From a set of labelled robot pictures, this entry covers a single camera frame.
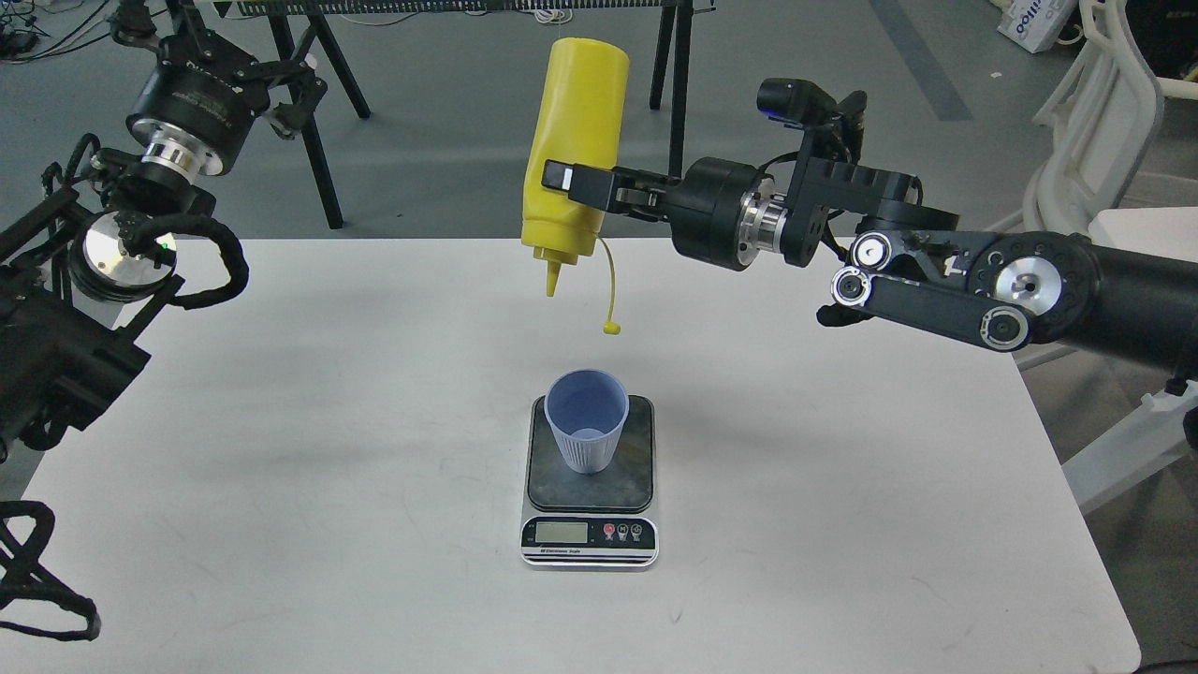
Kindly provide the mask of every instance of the black table leg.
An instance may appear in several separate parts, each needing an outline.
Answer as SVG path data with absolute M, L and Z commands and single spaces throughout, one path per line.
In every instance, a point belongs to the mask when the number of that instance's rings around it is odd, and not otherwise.
M 694 0 L 683 0 L 678 6 L 673 102 L 670 110 L 670 175 L 673 176 L 682 175 L 683 139 L 686 134 L 686 84 L 690 74 L 690 28 L 694 17 Z
M 661 109 L 661 90 L 666 83 L 666 65 L 670 61 L 670 37 L 673 35 L 674 14 L 673 5 L 661 7 L 661 23 L 658 26 L 658 54 L 653 59 L 653 84 L 649 87 L 651 110 Z
M 271 23 L 271 34 L 274 36 L 274 45 L 279 50 L 280 59 L 290 59 L 295 51 L 295 40 L 291 36 L 291 26 L 288 25 L 286 17 L 267 17 Z M 288 85 L 291 90 L 291 101 L 300 95 L 297 84 Z M 316 190 L 320 193 L 320 202 L 325 207 L 325 219 L 328 220 L 329 229 L 340 229 L 345 220 L 341 218 L 341 205 L 337 201 L 337 188 L 333 186 L 333 176 L 328 172 L 328 160 L 325 158 L 325 146 L 320 141 L 320 130 L 316 128 L 316 117 L 313 116 L 304 125 L 303 146 L 308 151 L 308 163 L 311 164 L 313 177 L 316 178 Z
M 322 14 L 309 16 L 308 19 L 311 22 L 311 28 L 316 30 L 316 40 L 320 40 L 320 45 L 325 49 L 328 63 L 333 66 L 333 72 L 337 73 L 337 79 L 341 80 L 341 86 L 349 93 L 350 103 L 353 103 L 353 110 L 358 113 L 359 119 L 370 119 L 370 105 L 367 104 L 365 97 L 362 96 L 362 89 L 358 87 L 358 80 L 353 79 L 350 65 L 345 62 L 345 54 L 341 53 L 341 45 L 337 43 L 333 29 L 328 28 L 328 19 Z

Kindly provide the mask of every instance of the metal disc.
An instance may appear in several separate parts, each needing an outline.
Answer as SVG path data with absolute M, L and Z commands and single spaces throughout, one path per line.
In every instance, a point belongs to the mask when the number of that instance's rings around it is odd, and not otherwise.
M 137 295 L 152 291 L 164 278 L 174 272 L 174 263 L 156 263 L 145 255 L 131 255 L 125 250 L 120 237 L 120 224 L 115 212 L 102 214 L 90 227 L 83 239 L 83 259 L 95 274 L 93 280 L 121 292 Z M 165 233 L 157 238 L 159 245 L 175 250 L 175 237 Z
M 1043 257 L 1019 257 L 1003 267 L 994 280 L 994 297 L 1043 315 L 1060 299 L 1063 281 L 1057 266 Z

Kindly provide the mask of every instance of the white table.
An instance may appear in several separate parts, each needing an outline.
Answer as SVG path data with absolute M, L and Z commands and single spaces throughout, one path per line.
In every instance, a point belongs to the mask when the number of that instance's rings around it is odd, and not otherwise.
M 182 245 L 195 289 L 213 266 Z M 7 672 L 1129 672 L 1139 650 L 1009 357 L 829 329 L 835 260 L 666 239 L 562 272 L 515 241 L 250 241 L 49 453 L 44 563 L 97 642 Z M 661 557 L 520 560 L 528 413 L 594 366 L 657 407 Z
M 1198 262 L 1198 206 L 1108 208 L 1094 215 L 1099 245 Z

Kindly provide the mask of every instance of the digital kitchen scale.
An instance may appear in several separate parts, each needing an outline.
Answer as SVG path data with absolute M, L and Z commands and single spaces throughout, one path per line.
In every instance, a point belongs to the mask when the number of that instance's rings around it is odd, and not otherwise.
M 541 567 L 636 569 L 658 558 L 653 405 L 629 396 L 628 421 L 607 468 L 591 475 L 565 466 L 545 419 L 532 406 L 520 553 Z

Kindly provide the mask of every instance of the ribbed cup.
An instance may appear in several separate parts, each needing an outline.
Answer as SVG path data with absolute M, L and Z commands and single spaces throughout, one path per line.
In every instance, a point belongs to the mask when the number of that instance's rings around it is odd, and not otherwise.
M 545 419 L 565 466 L 576 473 L 599 473 L 616 456 L 628 420 L 628 393 L 606 372 L 576 370 L 549 388 Z

